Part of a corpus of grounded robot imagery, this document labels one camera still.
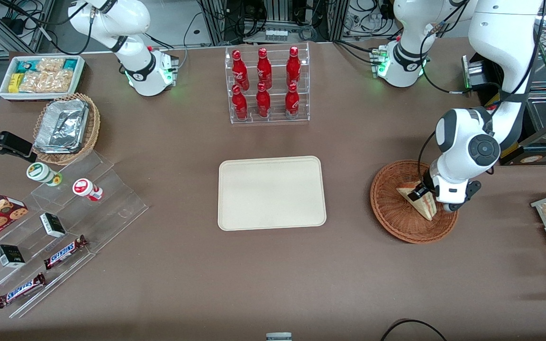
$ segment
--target coca-cola bottle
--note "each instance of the coca-cola bottle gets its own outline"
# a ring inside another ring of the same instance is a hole
[[[271,62],[267,58],[267,49],[262,47],[258,49],[258,81],[264,82],[267,90],[273,86],[273,72],[271,71]]]
[[[296,83],[288,85],[286,93],[286,117],[295,119],[299,115],[299,95],[296,92]]]
[[[256,103],[258,104],[258,114],[262,118],[269,117],[271,112],[271,96],[267,92],[264,82],[258,82],[258,93],[256,94]]]
[[[233,102],[233,109],[236,112],[237,119],[240,121],[245,121],[247,119],[247,102],[246,98],[241,93],[241,88],[237,84],[233,84],[231,88],[233,91],[233,97],[231,101]]]
[[[238,50],[234,50],[231,55],[233,56],[233,78],[235,78],[236,84],[239,84],[241,90],[247,91],[250,88],[250,82],[247,80],[246,63],[241,60],[241,52]]]
[[[288,86],[291,83],[299,83],[300,80],[300,60],[299,60],[299,48],[290,47],[290,58],[288,58],[288,64],[286,64],[286,82]]]

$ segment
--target table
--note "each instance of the table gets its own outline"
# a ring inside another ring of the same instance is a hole
[[[477,100],[424,79],[393,88],[335,45],[310,48],[311,121],[275,127],[229,123],[223,48],[191,50],[178,86],[152,98],[128,86],[113,54],[85,54],[80,89],[102,118],[96,149],[153,206],[25,317],[0,311],[0,339],[377,340],[413,318],[449,340],[546,340],[546,235],[529,207],[546,197],[546,166],[481,176],[446,238],[401,242],[373,216],[373,177],[416,158],[446,110]],[[460,57],[472,53],[464,38],[439,39],[429,76],[458,89]],[[43,105],[2,100],[0,130],[30,138]],[[299,155],[321,159],[323,226],[218,228],[221,162]],[[423,159],[437,156],[431,144]],[[36,187],[26,166],[0,157],[0,194]]]

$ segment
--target clear acrylic shelf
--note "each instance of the clear acrylic shelf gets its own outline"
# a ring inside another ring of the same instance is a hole
[[[1,309],[10,318],[26,314],[148,209],[148,205],[121,181],[112,166],[111,162],[92,152],[60,171],[62,184],[56,187],[42,184],[24,199],[27,205],[31,203],[28,205],[30,214],[8,227],[8,233],[0,237],[0,244],[18,246],[26,264],[20,268],[5,268],[0,264],[0,296],[32,280],[40,272],[43,272],[47,285],[33,289]],[[79,178],[90,179],[102,188],[102,199],[89,201],[73,194],[71,186]],[[39,220],[43,212],[60,218],[67,231],[64,237],[54,238],[46,234]],[[84,235],[89,244],[46,270],[43,261],[80,235]]]
[[[300,81],[297,84],[297,93],[299,94],[299,112],[295,119],[286,117],[286,93],[288,93],[288,85],[286,84],[286,63],[290,56],[290,47],[297,46],[299,48],[300,59]],[[256,65],[258,64],[258,49],[260,46],[243,45],[235,47],[227,47],[225,50],[225,74],[227,83],[227,97],[229,98],[229,117],[233,124],[253,124],[253,123],[294,123],[305,122],[310,119],[310,72],[309,72],[309,45],[308,44],[286,44],[286,45],[267,45],[267,56],[271,61],[273,68],[273,87],[269,89],[271,95],[271,114],[268,118],[262,118],[258,114],[256,106],[256,85],[258,84],[258,75],[256,73]],[[235,84],[233,78],[233,59],[230,54],[233,50],[240,50],[241,59],[246,63],[247,79],[250,82],[250,88],[243,91],[243,95],[247,100],[247,120],[240,121],[235,115],[233,103],[231,101],[233,93],[231,87]]]

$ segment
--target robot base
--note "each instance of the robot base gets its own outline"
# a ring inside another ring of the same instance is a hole
[[[130,86],[143,96],[154,96],[169,86],[175,86],[178,77],[178,59],[172,60],[169,54],[160,51],[151,53],[155,56],[155,68],[145,80],[133,80],[126,72]]]

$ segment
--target round wicker basket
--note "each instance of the round wicker basket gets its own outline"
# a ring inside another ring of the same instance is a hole
[[[88,155],[90,151],[94,148],[96,140],[98,139],[98,129],[100,129],[100,113],[98,108],[96,108],[94,102],[88,97],[81,93],[74,93],[73,95],[67,95],[65,97],[60,97],[60,99],[55,99],[55,101],[70,101],[72,99],[81,99],[85,101],[90,106],[88,113],[88,121],[85,124],[85,133],[84,133],[84,142],[83,147],[75,154],[46,154],[37,151],[33,147],[33,151],[37,154],[37,158],[43,162],[59,164],[60,166],[65,166],[72,161]],[[37,138],[37,133],[39,132],[39,127],[41,127],[41,120],[44,117],[46,108],[41,111],[41,115],[37,119],[37,124],[35,129],[33,129],[33,138]]]
[[[416,164],[414,160],[401,160],[383,167],[372,181],[370,204],[382,226],[397,238],[415,244],[437,242],[453,229],[458,212],[446,212],[436,203],[437,214],[429,221],[397,192],[401,183],[418,181]],[[420,163],[421,172],[428,168],[428,164]]]

